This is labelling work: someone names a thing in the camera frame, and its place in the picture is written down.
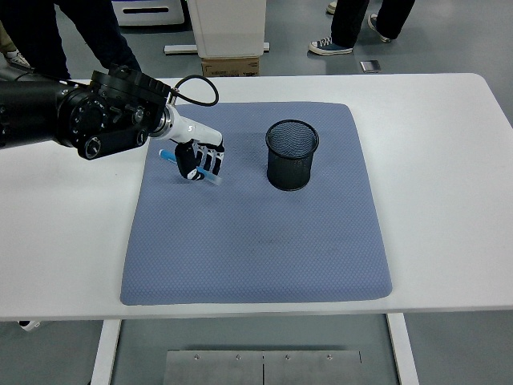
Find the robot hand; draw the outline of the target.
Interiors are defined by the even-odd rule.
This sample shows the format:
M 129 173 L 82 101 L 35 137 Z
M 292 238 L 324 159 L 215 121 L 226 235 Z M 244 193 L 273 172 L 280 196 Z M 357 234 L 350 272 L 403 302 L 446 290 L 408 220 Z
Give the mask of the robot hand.
M 169 129 L 165 139 L 176 143 L 174 155 L 180 175 L 187 180 L 201 180 L 205 174 L 218 175 L 224 159 L 223 136 L 217 130 L 182 117 L 170 109 Z

